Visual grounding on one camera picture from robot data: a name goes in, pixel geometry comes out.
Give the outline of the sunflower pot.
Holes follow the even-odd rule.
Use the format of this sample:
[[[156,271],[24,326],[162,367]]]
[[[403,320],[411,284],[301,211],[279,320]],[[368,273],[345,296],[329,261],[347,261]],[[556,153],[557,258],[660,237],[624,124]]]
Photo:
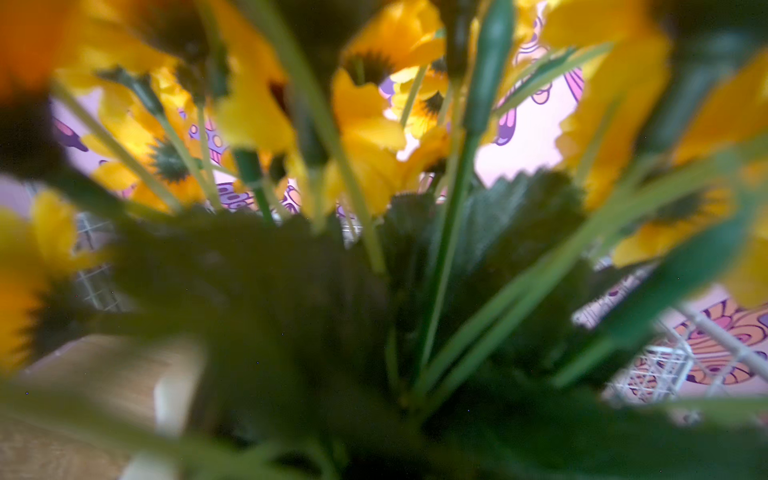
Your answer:
[[[1,412],[185,479],[763,479],[605,383],[753,279],[763,1],[5,1]]]

